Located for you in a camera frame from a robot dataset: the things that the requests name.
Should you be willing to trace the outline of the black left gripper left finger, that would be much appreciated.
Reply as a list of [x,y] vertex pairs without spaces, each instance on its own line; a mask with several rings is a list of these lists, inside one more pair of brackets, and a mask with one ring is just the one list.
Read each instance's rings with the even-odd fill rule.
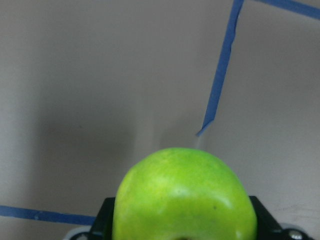
[[115,197],[107,197],[93,222],[88,234],[89,240],[111,240]]

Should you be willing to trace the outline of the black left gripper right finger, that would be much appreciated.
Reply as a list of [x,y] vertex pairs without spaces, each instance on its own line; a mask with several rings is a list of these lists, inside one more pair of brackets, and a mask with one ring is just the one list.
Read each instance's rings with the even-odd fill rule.
[[262,202],[253,195],[249,196],[257,217],[257,240],[282,240],[283,228],[271,215]]

